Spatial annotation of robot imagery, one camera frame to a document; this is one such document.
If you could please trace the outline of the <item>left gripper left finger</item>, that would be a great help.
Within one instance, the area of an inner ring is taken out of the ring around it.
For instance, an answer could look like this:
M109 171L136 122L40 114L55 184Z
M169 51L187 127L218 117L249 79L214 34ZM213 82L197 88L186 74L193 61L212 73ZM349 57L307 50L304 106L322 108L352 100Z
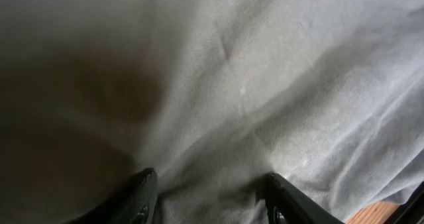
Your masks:
M135 174L118 192L70 224L151 224L158 197L153 168Z

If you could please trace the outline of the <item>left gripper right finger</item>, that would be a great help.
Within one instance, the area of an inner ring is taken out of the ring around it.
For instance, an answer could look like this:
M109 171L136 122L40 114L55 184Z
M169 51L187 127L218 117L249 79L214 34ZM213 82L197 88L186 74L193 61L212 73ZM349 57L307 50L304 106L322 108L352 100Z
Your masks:
M277 173L264 186L269 224L343 224Z

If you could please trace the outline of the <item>grey shorts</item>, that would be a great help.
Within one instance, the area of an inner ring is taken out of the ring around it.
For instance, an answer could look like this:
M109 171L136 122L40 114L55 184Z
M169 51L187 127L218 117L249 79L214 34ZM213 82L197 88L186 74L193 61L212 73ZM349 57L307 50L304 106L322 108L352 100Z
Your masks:
M423 181L423 0L1 0L1 222L147 167L156 223L263 223L277 172L347 220Z

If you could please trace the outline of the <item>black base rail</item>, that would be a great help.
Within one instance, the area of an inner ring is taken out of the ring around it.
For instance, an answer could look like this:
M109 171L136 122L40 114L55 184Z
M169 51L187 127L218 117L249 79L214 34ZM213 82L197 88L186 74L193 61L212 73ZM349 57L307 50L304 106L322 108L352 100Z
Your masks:
M423 183L421 183L409 200L399 206L384 224L423 224L423 198Z

